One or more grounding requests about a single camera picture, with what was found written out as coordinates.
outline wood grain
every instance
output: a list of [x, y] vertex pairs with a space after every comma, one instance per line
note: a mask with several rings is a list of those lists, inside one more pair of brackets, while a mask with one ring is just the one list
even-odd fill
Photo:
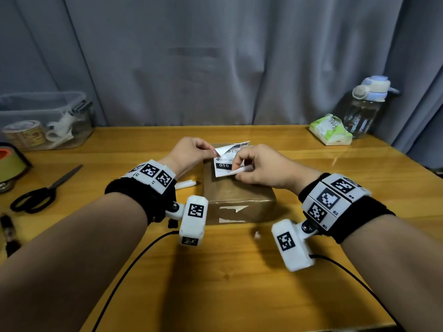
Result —
[[[35, 168], [0, 195], [0, 211], [19, 195], [49, 186], [78, 164], [75, 176], [58, 189], [57, 200], [36, 215], [16, 214], [22, 242], [103, 194], [105, 186], [136, 164], [160, 159], [183, 136], [212, 143], [251, 140], [322, 171], [343, 173], [367, 187], [398, 216], [443, 241], [443, 182], [384, 142], [355, 140], [326, 147], [305, 126], [97, 128], [81, 147], [27, 153]], [[202, 165], [183, 180], [202, 180]], [[185, 202], [202, 185], [178, 191]], [[278, 219], [303, 219], [300, 203], [288, 191], [275, 190]], [[326, 261], [290, 273], [271, 236], [270, 223], [207, 226], [197, 248], [178, 246], [176, 238], [158, 242], [137, 262], [113, 298], [99, 331], [315, 331], [390, 324], [379, 304], [353, 279]], [[146, 231], [130, 262], [167, 222]], [[254, 240], [260, 231], [262, 238]], [[309, 240], [325, 254], [356, 272], [340, 246], [327, 237]], [[86, 321], [90, 331], [122, 271]]]

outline person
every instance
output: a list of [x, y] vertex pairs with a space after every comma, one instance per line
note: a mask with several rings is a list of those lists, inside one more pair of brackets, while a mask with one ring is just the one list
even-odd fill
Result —
[[[162, 160], [180, 177], [212, 145], [184, 138]], [[242, 148], [236, 178], [300, 194], [321, 172], [291, 161], [266, 145]], [[78, 331], [144, 235], [147, 216], [135, 200], [108, 193], [35, 237], [0, 268], [3, 331]], [[393, 215], [377, 217], [341, 246], [364, 280], [407, 331], [441, 331], [442, 246]]]

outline water bottle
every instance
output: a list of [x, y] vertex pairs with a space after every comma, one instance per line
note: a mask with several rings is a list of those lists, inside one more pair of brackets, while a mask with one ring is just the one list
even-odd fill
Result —
[[343, 118], [343, 125], [353, 139], [366, 135], [388, 92], [400, 94], [390, 86], [388, 77], [371, 76], [352, 90], [353, 100]]

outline black tool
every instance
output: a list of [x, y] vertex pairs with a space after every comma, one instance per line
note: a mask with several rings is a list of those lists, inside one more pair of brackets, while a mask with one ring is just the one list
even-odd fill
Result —
[[33, 190], [18, 197], [12, 202], [10, 209], [14, 212], [25, 211], [29, 214], [34, 214], [44, 210], [55, 200], [55, 190], [69, 178], [74, 176], [74, 174], [77, 173], [77, 171], [79, 171], [82, 167], [83, 164], [79, 165], [75, 169], [72, 169], [49, 188]]
[[15, 233], [14, 224], [11, 218], [3, 214], [0, 216], [0, 223], [3, 229], [3, 234], [6, 239], [6, 256], [10, 257], [21, 247], [20, 242], [17, 240], [17, 235]]

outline wristband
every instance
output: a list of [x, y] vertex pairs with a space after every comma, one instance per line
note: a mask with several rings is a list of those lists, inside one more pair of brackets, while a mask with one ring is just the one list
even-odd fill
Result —
[[109, 183], [105, 194], [119, 192], [131, 197], [143, 208], [147, 224], [165, 218], [175, 197], [175, 173], [154, 160], [141, 163], [120, 179]]
[[392, 214], [369, 190], [339, 173], [324, 173], [302, 190], [299, 200], [304, 215], [321, 234], [342, 243], [365, 223]]

